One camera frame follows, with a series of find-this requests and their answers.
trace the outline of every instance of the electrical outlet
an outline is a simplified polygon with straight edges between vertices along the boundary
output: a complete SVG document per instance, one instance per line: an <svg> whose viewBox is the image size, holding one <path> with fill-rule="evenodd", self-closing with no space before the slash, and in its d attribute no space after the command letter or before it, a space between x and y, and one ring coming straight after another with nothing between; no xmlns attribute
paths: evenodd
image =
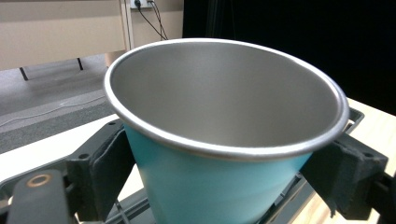
<svg viewBox="0 0 396 224"><path fill-rule="evenodd" d="M140 0L140 7L141 8L148 8L152 7L152 4L150 2L154 2L154 0ZM137 9L137 6L134 4L134 0L131 0L131 8Z"/></svg>

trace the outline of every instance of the cable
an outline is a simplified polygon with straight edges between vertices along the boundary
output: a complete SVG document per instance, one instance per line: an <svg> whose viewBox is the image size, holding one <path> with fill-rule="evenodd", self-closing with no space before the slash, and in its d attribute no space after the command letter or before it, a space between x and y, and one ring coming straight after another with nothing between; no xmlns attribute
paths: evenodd
<svg viewBox="0 0 396 224"><path fill-rule="evenodd" d="M157 29L155 29L155 27L151 24L151 22L149 22L149 20L145 17L145 15L143 15L142 11L140 9L138 9L140 14L142 15L142 17L148 22L148 24L155 30L155 32L157 32L157 34L162 37L163 39L167 40L168 38L165 38L163 35L160 34L160 32L158 32Z"/></svg>
<svg viewBox="0 0 396 224"><path fill-rule="evenodd" d="M140 12L140 15L142 15L142 17L146 20L146 22L148 22L148 24L155 30L155 32L157 32L157 34L161 37L161 38L163 38L163 39L165 39L165 40L167 40L168 38L167 37L164 37L163 36L163 34L160 34L160 32L158 32L158 30L151 24L151 22L149 22L149 20L145 17L145 15L143 15L143 13L142 13L142 10L141 10L141 3L140 3L140 0L134 0L134 5L137 7L137 10Z"/></svg>
<svg viewBox="0 0 396 224"><path fill-rule="evenodd" d="M15 121L15 120L19 120L19 119L32 119L32 118L40 117L40 116L47 115L47 114L49 114L49 113L52 113L52 112L54 112L54 111L56 111L56 110L59 110L59 109L62 109L62 108L73 107L73 106L78 106L78 105L85 105L85 104L88 104L88 103L90 103L90 102L99 100L99 99L104 98L104 97L105 97L105 96L103 95L103 96L97 97L97 98L95 98L95 99L93 99L93 100L90 100L90 101L88 101L88 102L81 103L81 104L75 104L75 105L61 105L61 106L59 106L59 107L57 107L57 108L55 108L55 109L52 109L52 110L50 110L50 111L47 111L47 112L44 112L44 113L41 113L41 114L36 114L36 115L32 115L32 116L26 116L26 117L21 117L21 118L10 119L10 120L8 120L8 121L6 121L6 122L0 124L0 127L3 127L4 125L6 125L6 124L8 124L8 123L10 123L10 122L12 122L12 121Z"/></svg>
<svg viewBox="0 0 396 224"><path fill-rule="evenodd" d="M149 3L151 4L152 8L154 9L155 15L157 16L157 20L160 23L160 33L161 35L163 34L163 24L161 23L161 17L158 14L160 11L157 12L157 8L155 8L155 6L152 4L152 1L149 1Z"/></svg>
<svg viewBox="0 0 396 224"><path fill-rule="evenodd" d="M160 10L158 9L157 4L154 1L149 1L149 2L151 3L152 7L154 8L154 12L157 15L157 19L158 19L158 22L160 23L160 26L161 26L161 29L163 31L163 34L168 39L168 36L166 35L165 30L163 29L163 22L161 21L161 14L160 14Z"/></svg>

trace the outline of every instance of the gray carpet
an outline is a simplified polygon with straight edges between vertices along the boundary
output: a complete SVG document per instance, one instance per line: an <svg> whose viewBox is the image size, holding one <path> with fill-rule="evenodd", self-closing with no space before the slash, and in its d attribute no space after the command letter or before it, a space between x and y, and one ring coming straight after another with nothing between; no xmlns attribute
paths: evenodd
<svg viewBox="0 0 396 224"><path fill-rule="evenodd" d="M113 113L114 112L110 109L107 102L104 102L56 118L46 119L16 130L0 133L0 154L53 136L57 133L76 128L96 119L101 119Z"/></svg>

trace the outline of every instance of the dark background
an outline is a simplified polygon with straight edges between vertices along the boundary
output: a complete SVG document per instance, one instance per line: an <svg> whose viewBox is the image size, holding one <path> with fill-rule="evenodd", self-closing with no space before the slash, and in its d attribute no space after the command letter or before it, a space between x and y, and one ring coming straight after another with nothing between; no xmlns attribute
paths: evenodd
<svg viewBox="0 0 396 224"><path fill-rule="evenodd" d="M396 1L185 0L183 37L241 40L319 68L396 115Z"/></svg>

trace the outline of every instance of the metal cup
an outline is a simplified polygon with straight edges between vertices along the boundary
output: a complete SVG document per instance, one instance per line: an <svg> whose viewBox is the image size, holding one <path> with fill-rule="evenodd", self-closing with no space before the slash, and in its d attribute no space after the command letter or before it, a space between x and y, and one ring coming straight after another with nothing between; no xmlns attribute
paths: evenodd
<svg viewBox="0 0 396 224"><path fill-rule="evenodd" d="M348 119L341 89L286 53L179 39L122 55L105 77L157 223L255 223Z"/></svg>

